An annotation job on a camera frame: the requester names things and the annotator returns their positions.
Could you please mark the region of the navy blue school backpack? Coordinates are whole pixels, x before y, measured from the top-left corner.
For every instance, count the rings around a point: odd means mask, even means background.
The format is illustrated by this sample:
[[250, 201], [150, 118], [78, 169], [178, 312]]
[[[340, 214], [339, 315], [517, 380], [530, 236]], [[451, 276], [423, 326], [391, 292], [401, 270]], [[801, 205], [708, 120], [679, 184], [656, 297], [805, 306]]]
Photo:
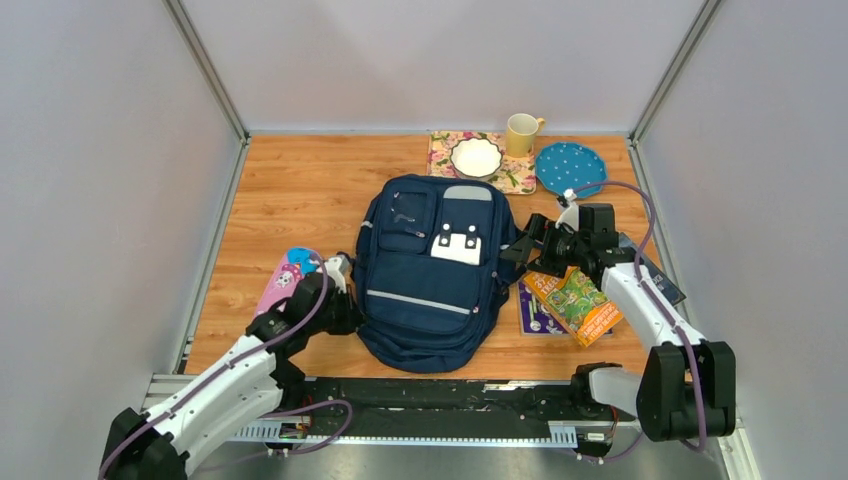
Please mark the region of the navy blue school backpack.
[[370, 203], [352, 279], [358, 336], [383, 364], [464, 367], [494, 330], [524, 268], [501, 254], [520, 234], [506, 196], [480, 181], [409, 174]]

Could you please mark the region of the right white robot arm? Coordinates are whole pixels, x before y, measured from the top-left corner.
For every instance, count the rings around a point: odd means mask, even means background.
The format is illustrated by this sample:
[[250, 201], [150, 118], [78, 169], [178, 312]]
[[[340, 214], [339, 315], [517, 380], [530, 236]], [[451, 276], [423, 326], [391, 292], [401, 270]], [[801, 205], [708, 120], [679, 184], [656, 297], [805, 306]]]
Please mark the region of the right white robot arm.
[[572, 203], [555, 220], [534, 213], [500, 256], [533, 273], [583, 273], [648, 352], [640, 375], [616, 363], [579, 366], [570, 391], [577, 415], [593, 419], [611, 406], [637, 418], [650, 440], [690, 448], [735, 431], [734, 351], [684, 320], [650, 279], [640, 251], [620, 246], [611, 205]]

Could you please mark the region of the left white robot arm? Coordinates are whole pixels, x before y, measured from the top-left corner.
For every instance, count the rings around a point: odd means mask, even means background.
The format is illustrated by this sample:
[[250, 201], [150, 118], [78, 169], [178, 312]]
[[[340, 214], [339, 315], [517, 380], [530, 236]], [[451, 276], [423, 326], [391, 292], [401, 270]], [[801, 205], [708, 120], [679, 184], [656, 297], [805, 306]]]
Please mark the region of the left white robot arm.
[[305, 375], [292, 356], [314, 335], [349, 335], [361, 322], [343, 274], [306, 275], [188, 385], [144, 412], [120, 412], [98, 478], [187, 479], [244, 426], [275, 410], [303, 412]]

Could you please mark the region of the orange treehouse children's book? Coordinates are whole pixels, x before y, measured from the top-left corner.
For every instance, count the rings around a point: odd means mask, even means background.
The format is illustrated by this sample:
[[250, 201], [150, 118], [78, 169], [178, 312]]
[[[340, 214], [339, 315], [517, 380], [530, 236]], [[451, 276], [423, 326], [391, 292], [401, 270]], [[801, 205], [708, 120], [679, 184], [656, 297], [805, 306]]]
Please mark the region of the orange treehouse children's book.
[[549, 313], [566, 324], [578, 345], [588, 347], [612, 333], [624, 315], [594, 283], [577, 268], [563, 278], [536, 272], [526, 274], [523, 282]]

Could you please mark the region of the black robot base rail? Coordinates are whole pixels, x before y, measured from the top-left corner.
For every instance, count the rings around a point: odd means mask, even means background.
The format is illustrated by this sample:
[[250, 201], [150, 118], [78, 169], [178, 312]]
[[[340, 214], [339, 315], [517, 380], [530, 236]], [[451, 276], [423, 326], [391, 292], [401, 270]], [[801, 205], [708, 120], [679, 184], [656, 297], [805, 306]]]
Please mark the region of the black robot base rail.
[[625, 447], [634, 417], [581, 403], [567, 381], [313, 377], [311, 413], [260, 418], [237, 431], [271, 448], [317, 444], [576, 449]]

